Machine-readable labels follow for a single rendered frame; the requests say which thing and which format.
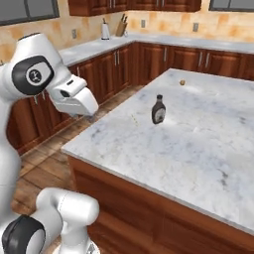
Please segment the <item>dark brown syrup bottle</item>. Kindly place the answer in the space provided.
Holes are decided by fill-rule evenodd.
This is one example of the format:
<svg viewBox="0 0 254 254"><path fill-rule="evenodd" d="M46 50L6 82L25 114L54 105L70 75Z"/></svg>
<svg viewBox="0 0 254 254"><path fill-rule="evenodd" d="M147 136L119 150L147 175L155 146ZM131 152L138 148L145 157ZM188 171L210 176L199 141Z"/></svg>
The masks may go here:
<svg viewBox="0 0 254 254"><path fill-rule="evenodd" d="M166 115L166 106L163 103L163 95L157 95L157 101L152 108L152 121L154 124L162 123Z"/></svg>

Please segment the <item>wooden knife block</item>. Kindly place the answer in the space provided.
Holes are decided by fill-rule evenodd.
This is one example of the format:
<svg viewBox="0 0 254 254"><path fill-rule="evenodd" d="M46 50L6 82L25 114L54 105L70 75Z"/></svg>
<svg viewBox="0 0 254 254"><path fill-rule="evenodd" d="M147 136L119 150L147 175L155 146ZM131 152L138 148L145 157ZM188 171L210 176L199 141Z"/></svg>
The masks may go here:
<svg viewBox="0 0 254 254"><path fill-rule="evenodd" d="M122 18L118 24L115 36L122 37L124 35L126 27L127 27L127 16L125 14L123 14Z"/></svg>

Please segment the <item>white kettle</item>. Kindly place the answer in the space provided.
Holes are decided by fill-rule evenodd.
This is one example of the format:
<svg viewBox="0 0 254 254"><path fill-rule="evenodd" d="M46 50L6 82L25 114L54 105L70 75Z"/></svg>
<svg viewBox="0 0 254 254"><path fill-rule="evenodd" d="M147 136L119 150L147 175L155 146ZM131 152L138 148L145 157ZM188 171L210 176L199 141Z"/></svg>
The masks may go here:
<svg viewBox="0 0 254 254"><path fill-rule="evenodd" d="M106 23L105 19L102 19L101 39L102 40L109 40L110 39L109 27L108 27L108 24Z"/></svg>

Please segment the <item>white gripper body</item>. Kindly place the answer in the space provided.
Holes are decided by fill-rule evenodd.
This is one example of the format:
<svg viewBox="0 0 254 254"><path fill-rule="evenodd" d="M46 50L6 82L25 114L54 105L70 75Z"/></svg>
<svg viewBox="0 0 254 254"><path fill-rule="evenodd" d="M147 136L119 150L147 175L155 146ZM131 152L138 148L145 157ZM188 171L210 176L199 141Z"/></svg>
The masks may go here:
<svg viewBox="0 0 254 254"><path fill-rule="evenodd" d="M53 101L55 108L70 115L93 116L98 110L98 104L92 92L85 87L73 97Z"/></svg>

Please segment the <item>brown wooden wall cabinets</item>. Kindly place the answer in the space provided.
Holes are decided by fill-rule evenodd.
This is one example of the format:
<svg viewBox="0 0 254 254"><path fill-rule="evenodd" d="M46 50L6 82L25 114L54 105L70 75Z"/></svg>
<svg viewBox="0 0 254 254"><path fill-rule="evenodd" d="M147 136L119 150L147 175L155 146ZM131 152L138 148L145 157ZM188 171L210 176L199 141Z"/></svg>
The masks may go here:
<svg viewBox="0 0 254 254"><path fill-rule="evenodd" d="M71 16L90 17L102 14L138 11L197 12L201 0L67 0Z"/></svg>

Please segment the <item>dark framed window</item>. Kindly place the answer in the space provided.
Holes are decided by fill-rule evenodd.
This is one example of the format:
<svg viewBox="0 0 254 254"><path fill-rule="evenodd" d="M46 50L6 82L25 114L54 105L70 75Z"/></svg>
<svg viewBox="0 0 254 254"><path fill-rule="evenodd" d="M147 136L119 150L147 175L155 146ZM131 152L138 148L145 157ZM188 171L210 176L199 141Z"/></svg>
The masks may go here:
<svg viewBox="0 0 254 254"><path fill-rule="evenodd" d="M54 19L58 0L0 0L0 26Z"/></svg>
<svg viewBox="0 0 254 254"><path fill-rule="evenodd" d="M254 0L210 0L209 11L254 12Z"/></svg>

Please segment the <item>brown wooden island base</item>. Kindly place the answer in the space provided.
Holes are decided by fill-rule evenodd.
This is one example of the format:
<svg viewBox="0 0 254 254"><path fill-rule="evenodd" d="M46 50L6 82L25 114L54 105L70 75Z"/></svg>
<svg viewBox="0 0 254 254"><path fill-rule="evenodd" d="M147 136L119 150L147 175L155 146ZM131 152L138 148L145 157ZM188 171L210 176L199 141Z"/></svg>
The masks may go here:
<svg viewBox="0 0 254 254"><path fill-rule="evenodd" d="M108 254L254 254L254 235L73 156L68 162L75 189L99 202L88 232Z"/></svg>

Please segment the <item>brown wooden base cabinets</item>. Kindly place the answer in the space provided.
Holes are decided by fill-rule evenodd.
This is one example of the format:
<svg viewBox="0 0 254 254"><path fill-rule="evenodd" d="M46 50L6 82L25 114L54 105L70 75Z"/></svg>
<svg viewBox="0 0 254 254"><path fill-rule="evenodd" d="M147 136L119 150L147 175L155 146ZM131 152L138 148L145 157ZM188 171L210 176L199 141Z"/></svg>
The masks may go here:
<svg viewBox="0 0 254 254"><path fill-rule="evenodd" d="M132 63L137 47L134 44L120 47L69 68L83 77L97 102L103 103L131 84ZM20 155L53 136L73 119L58 112L49 95L21 99L11 111L7 138Z"/></svg>
<svg viewBox="0 0 254 254"><path fill-rule="evenodd" d="M134 43L132 81L146 85L169 68L254 81L254 54Z"/></svg>

